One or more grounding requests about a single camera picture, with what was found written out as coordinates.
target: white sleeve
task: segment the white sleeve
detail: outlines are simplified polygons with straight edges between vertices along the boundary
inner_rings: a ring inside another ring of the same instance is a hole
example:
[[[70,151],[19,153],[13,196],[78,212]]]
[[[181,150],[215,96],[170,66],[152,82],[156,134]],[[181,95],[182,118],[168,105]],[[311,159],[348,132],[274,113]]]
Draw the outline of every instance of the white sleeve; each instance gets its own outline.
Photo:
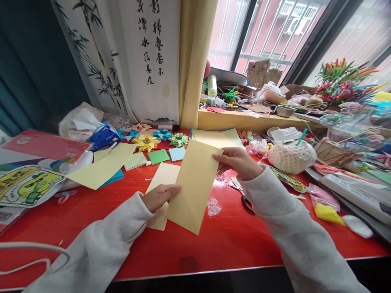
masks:
[[[136,192],[105,219],[86,227],[67,248],[69,263],[56,273],[45,272],[23,292],[105,292],[129,254],[133,241],[153,217]],[[64,263],[61,255],[53,263]]]
[[[305,206],[285,189],[273,171],[242,181],[254,212],[281,248],[296,292],[369,292],[337,251],[327,231],[313,221]]]

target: woven basket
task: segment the woven basket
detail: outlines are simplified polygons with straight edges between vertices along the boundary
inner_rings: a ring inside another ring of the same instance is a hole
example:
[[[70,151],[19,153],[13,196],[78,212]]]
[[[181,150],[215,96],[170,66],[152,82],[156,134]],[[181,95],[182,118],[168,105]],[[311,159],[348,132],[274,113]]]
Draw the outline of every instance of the woven basket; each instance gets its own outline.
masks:
[[[322,140],[314,147],[318,155],[318,161],[325,165],[334,167],[342,167],[345,164],[351,163],[361,157],[361,154],[347,151],[340,147],[337,143]]]

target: hand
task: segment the hand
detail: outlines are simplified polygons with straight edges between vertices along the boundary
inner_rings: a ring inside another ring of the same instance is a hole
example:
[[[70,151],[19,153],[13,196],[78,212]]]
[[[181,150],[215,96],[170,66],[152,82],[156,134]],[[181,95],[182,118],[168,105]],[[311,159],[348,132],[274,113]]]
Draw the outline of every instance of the hand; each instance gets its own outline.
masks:
[[[141,200],[144,202],[145,206],[151,213],[155,213],[159,208],[163,206],[170,198],[176,196],[180,192],[179,185],[158,185],[146,195],[144,195]]]
[[[252,180],[258,177],[264,169],[257,164],[242,148],[222,148],[222,155],[213,154],[213,158],[219,161],[218,175],[229,169],[233,169],[244,180]]]

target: red table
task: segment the red table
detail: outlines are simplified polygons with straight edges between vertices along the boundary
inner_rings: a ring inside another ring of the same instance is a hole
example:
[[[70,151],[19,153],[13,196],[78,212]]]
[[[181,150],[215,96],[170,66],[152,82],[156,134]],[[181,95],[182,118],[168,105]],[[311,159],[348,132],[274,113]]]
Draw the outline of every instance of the red table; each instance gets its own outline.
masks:
[[[142,166],[124,171],[125,178],[97,191],[78,187],[79,193],[63,205],[58,205],[57,199],[52,198],[28,211],[0,236],[0,241],[52,245],[59,245],[62,241],[61,247],[68,247],[85,226],[103,219],[136,191],[145,192],[150,184],[145,179],[152,179],[157,168],[158,165]],[[205,213],[198,236],[170,221],[164,232],[146,228],[131,247],[115,280],[282,265],[280,250],[263,221],[248,213],[242,206],[240,193],[228,186],[230,177],[236,173],[227,171],[224,175],[225,182],[215,180],[211,192],[211,197],[218,200],[222,210],[215,216]],[[308,186],[310,181],[306,175],[296,177]],[[290,187],[288,190],[298,194]],[[305,193],[304,196],[308,199],[302,202],[312,218],[330,233],[344,258],[390,255],[378,237],[363,239],[347,227],[317,219],[309,195]],[[54,261],[57,256],[56,253],[32,249],[0,250],[0,269],[10,270],[45,257]],[[0,276],[0,289],[25,287],[44,269],[44,264],[38,264]]]

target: teal curtain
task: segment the teal curtain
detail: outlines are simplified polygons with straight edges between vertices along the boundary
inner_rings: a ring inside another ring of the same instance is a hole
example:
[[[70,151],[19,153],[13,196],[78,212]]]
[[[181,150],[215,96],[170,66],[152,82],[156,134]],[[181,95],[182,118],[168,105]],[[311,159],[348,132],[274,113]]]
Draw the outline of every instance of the teal curtain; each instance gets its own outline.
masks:
[[[0,128],[57,133],[89,99],[50,0],[0,2]]]

